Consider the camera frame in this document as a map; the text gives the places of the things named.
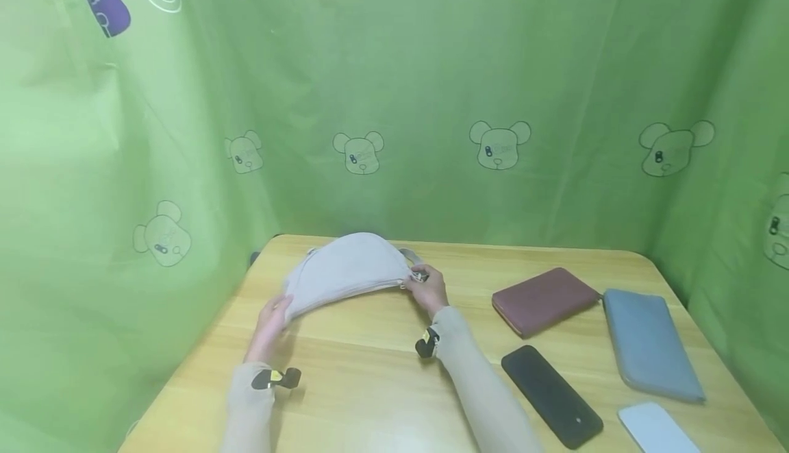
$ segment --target green curtain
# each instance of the green curtain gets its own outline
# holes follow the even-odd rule
[[[358,230],[640,252],[789,443],[789,0],[0,2],[2,451],[114,451]]]

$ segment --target wooden table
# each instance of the wooden table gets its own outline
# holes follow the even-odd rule
[[[249,270],[237,295],[175,372],[120,453],[215,453],[225,392],[258,312],[310,247],[329,239],[278,236]],[[491,294],[552,267],[583,281],[666,298],[708,401],[689,405],[629,389],[620,379],[597,306],[531,338],[545,358],[603,418],[603,433],[582,452],[637,452],[616,415],[653,400],[702,452],[782,452],[750,401],[692,322],[655,266],[622,251],[536,249],[395,242],[443,271],[451,303],[471,324],[484,354],[519,396],[549,452],[565,451],[502,371],[502,356],[524,345],[491,306]],[[317,309],[292,323],[274,364],[300,368],[299,389],[278,391],[271,432],[278,453],[474,452],[462,409],[440,363],[417,358],[427,320],[408,293],[391,289]]]

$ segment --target black phone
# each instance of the black phone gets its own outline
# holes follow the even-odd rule
[[[533,346],[505,355],[501,366],[566,448],[603,432],[600,416]]]

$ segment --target sleeve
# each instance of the sleeve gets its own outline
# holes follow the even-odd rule
[[[268,423],[274,407],[274,390],[251,387],[251,381],[265,369],[270,368],[264,363],[245,363],[233,372],[221,453],[271,452]]]
[[[436,313],[436,356],[455,383],[481,453],[541,453],[529,417],[482,354],[462,314],[453,307]]]

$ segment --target maroon wallet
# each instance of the maroon wallet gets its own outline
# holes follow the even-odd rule
[[[493,294],[493,307],[523,338],[594,306],[600,293],[564,268],[554,268]]]

